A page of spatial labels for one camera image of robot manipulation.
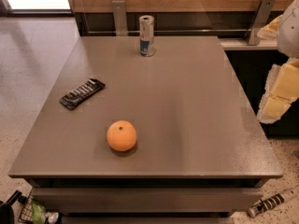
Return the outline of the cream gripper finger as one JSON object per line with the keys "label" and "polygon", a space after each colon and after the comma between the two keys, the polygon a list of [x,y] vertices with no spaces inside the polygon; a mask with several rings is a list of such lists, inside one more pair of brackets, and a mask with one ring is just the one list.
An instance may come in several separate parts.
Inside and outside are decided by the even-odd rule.
{"label": "cream gripper finger", "polygon": [[276,39],[278,37],[278,26],[281,18],[281,15],[274,18],[272,21],[270,21],[268,24],[266,24],[263,28],[261,28],[258,31],[257,36],[261,39],[266,40]]}
{"label": "cream gripper finger", "polygon": [[272,124],[280,120],[299,98],[299,59],[289,59],[281,66],[274,64],[264,89],[257,119]]}

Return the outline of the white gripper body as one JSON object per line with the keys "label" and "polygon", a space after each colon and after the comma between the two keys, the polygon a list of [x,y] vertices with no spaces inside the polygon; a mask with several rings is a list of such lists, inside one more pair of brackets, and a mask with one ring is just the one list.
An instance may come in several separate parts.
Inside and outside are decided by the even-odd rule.
{"label": "white gripper body", "polygon": [[293,0],[279,21],[278,50],[288,57],[299,58],[299,0]]}

